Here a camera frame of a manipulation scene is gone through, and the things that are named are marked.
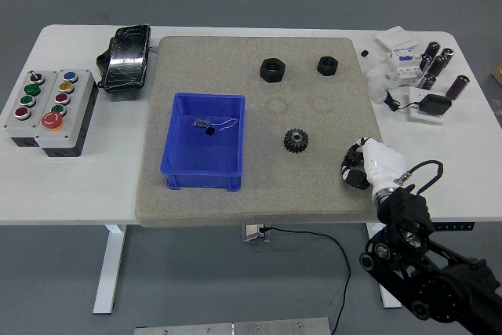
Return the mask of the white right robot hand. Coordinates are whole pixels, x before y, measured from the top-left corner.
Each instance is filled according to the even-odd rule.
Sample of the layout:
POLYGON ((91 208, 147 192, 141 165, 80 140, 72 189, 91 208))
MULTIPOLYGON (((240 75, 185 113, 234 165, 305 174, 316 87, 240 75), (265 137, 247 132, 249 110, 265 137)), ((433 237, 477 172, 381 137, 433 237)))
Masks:
POLYGON ((379 191, 398 187, 395 183, 406 171, 404 157, 373 138, 363 137, 349 147, 341 163, 340 172, 344 183, 365 190, 379 191))

